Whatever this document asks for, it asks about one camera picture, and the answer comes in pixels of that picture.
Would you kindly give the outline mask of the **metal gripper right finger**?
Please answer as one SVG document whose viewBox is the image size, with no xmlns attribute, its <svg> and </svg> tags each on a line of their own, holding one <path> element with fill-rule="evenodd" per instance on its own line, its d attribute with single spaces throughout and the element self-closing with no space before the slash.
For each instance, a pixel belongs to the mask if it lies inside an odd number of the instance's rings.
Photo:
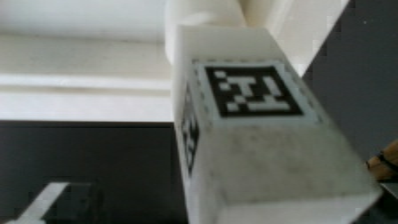
<svg viewBox="0 0 398 224">
<path fill-rule="evenodd" d="M 398 224 L 398 140 L 369 158 L 366 166 L 384 190 L 369 209 L 369 224 Z"/>
</svg>

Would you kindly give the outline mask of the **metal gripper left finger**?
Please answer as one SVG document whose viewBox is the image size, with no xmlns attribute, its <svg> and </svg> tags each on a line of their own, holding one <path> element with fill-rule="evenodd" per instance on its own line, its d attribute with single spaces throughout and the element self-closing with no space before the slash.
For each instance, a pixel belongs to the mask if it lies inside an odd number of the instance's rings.
<svg viewBox="0 0 398 224">
<path fill-rule="evenodd" d="M 50 224 L 80 219 L 91 198 L 89 183 L 50 182 L 11 224 Z"/>
</svg>

